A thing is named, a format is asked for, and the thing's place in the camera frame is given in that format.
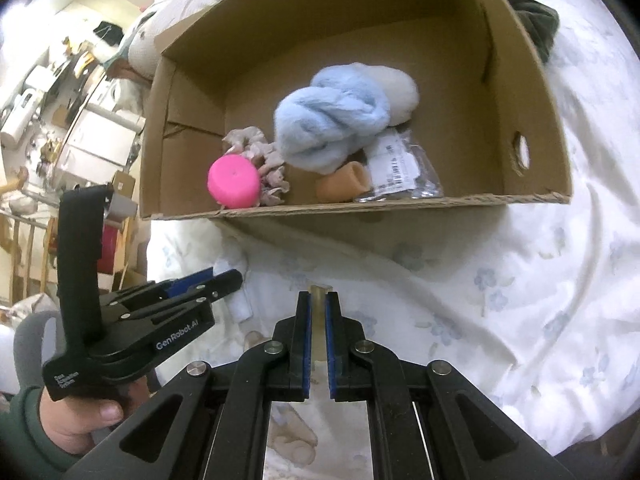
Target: clear plastic bag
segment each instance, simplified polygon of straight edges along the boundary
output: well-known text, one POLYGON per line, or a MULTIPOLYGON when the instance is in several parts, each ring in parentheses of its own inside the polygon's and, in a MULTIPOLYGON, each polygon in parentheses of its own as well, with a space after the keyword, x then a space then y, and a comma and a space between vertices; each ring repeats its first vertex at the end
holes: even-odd
POLYGON ((373 187, 356 202, 444 195, 438 175, 409 127, 387 128, 364 152, 373 187))

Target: barcode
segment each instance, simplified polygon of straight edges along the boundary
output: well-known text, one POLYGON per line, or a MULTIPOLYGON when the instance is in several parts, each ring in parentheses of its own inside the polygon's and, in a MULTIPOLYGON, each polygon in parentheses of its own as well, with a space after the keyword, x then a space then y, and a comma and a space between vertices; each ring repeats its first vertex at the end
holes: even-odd
POLYGON ((398 159, 391 159, 391 170, 394 172, 394 184, 400 186, 402 184, 402 175, 400 174, 400 166, 398 165, 398 159))

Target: metal bolt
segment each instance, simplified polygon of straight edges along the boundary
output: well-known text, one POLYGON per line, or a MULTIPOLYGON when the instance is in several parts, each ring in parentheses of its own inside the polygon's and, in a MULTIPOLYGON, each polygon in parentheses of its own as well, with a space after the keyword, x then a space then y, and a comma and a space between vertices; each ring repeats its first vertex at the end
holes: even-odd
POLYGON ((267 354, 276 355, 284 350, 284 345, 280 341, 269 341, 264 345, 264 351, 267 354))
POLYGON ((431 370, 438 375, 449 375, 451 373, 451 365, 446 361, 434 361, 431 363, 431 370))
POLYGON ((356 347, 356 352, 359 352, 361 354, 369 354, 373 352, 373 349, 376 347, 376 345, 373 343, 373 341, 369 341, 368 339, 363 339, 362 341, 358 341, 355 347, 356 347))
POLYGON ((207 364, 204 361, 194 361, 187 365, 187 373, 191 377, 199 377, 207 371, 207 364))

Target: blue fluffy cloth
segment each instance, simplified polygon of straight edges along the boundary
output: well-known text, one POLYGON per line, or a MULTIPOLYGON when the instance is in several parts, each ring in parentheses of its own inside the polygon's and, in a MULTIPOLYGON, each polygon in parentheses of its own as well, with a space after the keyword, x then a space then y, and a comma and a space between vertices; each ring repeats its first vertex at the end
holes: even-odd
POLYGON ((389 124, 382 87, 350 65, 322 69, 274 113, 276 147, 296 168, 329 174, 389 124))

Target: dark green cloth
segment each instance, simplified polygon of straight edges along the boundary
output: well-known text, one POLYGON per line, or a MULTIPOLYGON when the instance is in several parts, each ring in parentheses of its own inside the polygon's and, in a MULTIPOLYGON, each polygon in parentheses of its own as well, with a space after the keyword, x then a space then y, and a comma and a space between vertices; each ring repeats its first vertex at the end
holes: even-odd
POLYGON ((41 388, 27 388, 11 401, 9 413, 0 413, 3 462, 13 462, 20 478, 57 480, 79 457, 56 446, 40 424, 41 388))
POLYGON ((536 46, 543 63, 549 59, 554 38, 560 27, 560 17, 555 9, 536 0, 507 0, 520 18, 522 25, 536 46))

